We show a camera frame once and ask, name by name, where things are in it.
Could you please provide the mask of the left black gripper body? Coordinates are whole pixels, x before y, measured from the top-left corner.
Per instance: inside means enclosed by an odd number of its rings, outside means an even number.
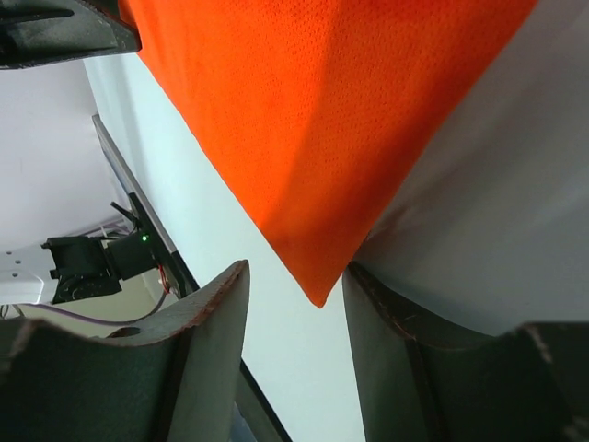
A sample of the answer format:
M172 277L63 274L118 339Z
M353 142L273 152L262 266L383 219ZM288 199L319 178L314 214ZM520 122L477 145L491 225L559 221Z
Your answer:
M3 70L140 50L116 1L1 0Z

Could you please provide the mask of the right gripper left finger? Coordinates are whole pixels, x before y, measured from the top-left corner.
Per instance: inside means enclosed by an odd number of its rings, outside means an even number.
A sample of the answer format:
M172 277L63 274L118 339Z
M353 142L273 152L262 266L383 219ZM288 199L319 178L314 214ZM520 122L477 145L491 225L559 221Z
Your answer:
M249 298L238 261L106 338L47 320L1 324L5 441L226 441Z

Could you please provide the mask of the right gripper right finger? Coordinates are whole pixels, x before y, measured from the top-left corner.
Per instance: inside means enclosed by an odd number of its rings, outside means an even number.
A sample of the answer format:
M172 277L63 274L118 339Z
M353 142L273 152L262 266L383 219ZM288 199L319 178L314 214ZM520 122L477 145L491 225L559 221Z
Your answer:
M370 441L584 441L588 326L533 322L497 337L445 320L358 263L342 278Z

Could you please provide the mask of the orange t shirt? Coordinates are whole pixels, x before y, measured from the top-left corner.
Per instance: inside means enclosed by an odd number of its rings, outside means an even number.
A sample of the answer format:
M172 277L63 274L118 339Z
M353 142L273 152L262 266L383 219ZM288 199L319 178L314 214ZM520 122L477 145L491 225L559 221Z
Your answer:
M532 1L122 1L139 55L317 307Z

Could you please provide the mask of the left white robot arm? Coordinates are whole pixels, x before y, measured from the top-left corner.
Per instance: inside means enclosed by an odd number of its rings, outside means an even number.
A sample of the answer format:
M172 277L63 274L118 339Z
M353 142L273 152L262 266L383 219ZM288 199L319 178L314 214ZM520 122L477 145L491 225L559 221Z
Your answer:
M1 67L26 69L105 55L139 52L138 30L124 22L114 1L4 1ZM26 302L63 304L114 295L121 283L163 265L166 253L153 221L136 196L113 208L132 224L128 234L47 238L8 251L1 286Z

